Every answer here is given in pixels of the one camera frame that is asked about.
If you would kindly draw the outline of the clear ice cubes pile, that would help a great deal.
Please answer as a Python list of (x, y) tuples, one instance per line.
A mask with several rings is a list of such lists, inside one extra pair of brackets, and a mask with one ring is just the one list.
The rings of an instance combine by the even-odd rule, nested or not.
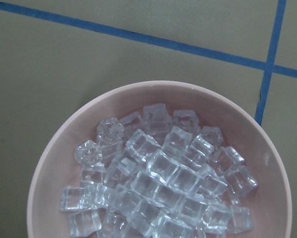
[(61, 191), (72, 238), (225, 238), (251, 231), (258, 187), (220, 128), (164, 104), (99, 122), (74, 150), (80, 185)]

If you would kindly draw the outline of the pink bowl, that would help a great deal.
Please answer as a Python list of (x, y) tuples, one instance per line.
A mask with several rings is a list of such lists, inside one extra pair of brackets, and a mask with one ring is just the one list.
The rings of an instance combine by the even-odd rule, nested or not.
[(36, 167), (28, 197), (30, 238), (66, 238), (66, 215), (59, 211), (61, 189), (77, 185), (74, 148), (93, 138), (99, 121), (123, 117), (143, 106), (164, 103), (169, 110), (192, 109), (202, 122), (222, 129), (259, 182), (243, 202), (254, 229), (243, 238), (288, 238), (292, 198), (287, 174), (274, 144), (261, 126), (229, 99), (200, 86), (175, 81), (146, 81), (109, 91), (76, 111), (52, 137)]

